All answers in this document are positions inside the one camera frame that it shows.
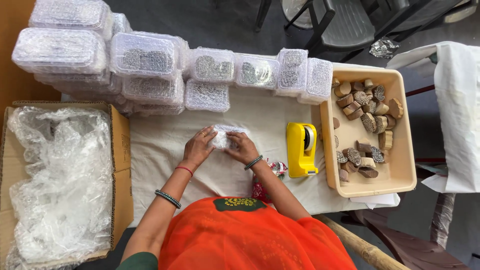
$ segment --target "green bangle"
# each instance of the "green bangle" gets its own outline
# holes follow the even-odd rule
[[[256,159],[254,159],[252,162],[248,163],[247,166],[245,166],[245,170],[248,170],[251,166],[253,166],[255,163],[257,163],[259,160],[263,159],[263,155],[258,156]]]

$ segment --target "aluminum foil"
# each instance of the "aluminum foil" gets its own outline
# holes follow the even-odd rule
[[[392,40],[383,37],[370,47],[370,54],[378,58],[391,59],[400,45],[393,44]]]

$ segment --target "white cloth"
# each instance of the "white cloth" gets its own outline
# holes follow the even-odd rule
[[[250,130],[250,137],[269,162],[288,164],[286,127],[288,122],[312,123],[320,131],[318,106],[299,104],[295,98],[273,97],[271,91],[236,89],[230,93],[231,108],[226,113],[186,110],[176,116],[130,118],[132,151],[132,192],[136,227],[146,209],[181,161],[185,143],[201,128],[221,123]],[[317,140],[315,176],[290,178],[284,183],[312,215],[365,209],[364,203],[350,202],[328,187],[325,175],[323,143]],[[180,201],[182,209],[194,201],[212,196],[246,196],[252,194],[252,172],[225,153],[214,151],[196,171]]]
[[[388,69],[433,70],[425,60],[437,53],[435,93],[440,109],[448,178],[445,185],[423,182],[443,193],[480,192],[480,47],[440,42],[396,55]]]

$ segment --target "open cardboard box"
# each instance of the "open cardboard box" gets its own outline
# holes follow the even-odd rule
[[[112,234],[110,248],[91,254],[86,260],[105,258],[114,250],[123,231],[133,221],[132,174],[130,169],[130,127],[129,120],[123,117],[112,105],[104,102],[59,102],[59,101],[16,101],[14,107],[35,106],[44,109],[60,109],[64,107],[93,108],[103,110],[110,115],[110,136],[113,165],[113,200],[112,200]],[[14,108],[7,107],[3,125],[3,136],[0,147],[0,269],[5,268],[5,259],[14,239],[13,230],[17,224],[14,216],[9,189],[18,181],[29,179],[25,172],[25,148],[20,145],[15,134],[7,128],[8,116]],[[65,258],[43,266],[66,265],[74,259]]]
[[[356,172],[348,174],[349,183],[341,182],[338,178],[336,151],[342,151],[348,147],[356,148],[356,140],[362,138],[367,138],[375,147],[379,146],[379,142],[378,135],[365,130],[360,118],[353,121],[347,119],[342,109],[336,104],[339,98],[332,91],[331,98],[320,104],[328,185],[346,198],[404,192],[415,188],[417,176],[402,75],[396,70],[387,69],[334,68],[333,77],[340,82],[363,82],[365,79],[371,79],[374,86],[383,85],[386,101],[397,98],[402,103],[403,117],[397,119],[392,129],[393,146],[389,150],[390,162],[376,164],[378,177],[365,178]],[[335,130],[334,117],[340,121],[340,127]],[[338,137],[338,148],[335,147],[334,135]]]

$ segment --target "beige plastic tray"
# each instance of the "beige plastic tray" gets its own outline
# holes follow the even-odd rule
[[[349,173],[349,183],[338,179],[338,164],[336,151],[348,147],[355,148],[355,142],[361,138],[368,138],[372,146],[378,147],[378,135],[368,132],[363,127],[360,118],[349,121],[342,109],[336,104],[338,97],[333,93],[331,99],[320,105],[322,121],[322,135],[324,138],[325,167],[327,181],[331,188],[337,190],[342,197],[360,197],[380,195],[394,192],[404,192],[415,188],[417,176],[413,158],[412,138],[408,121],[407,101],[402,75],[396,70],[362,69],[362,68],[334,68],[333,77],[342,81],[361,81],[371,79],[373,85],[382,84],[385,87],[385,100],[397,98],[403,106],[403,117],[397,119],[393,131],[393,146],[389,150],[388,164],[376,163],[379,172],[377,178],[365,178],[360,173]],[[340,127],[333,129],[333,117],[340,121]],[[339,145],[335,148],[335,138]]]

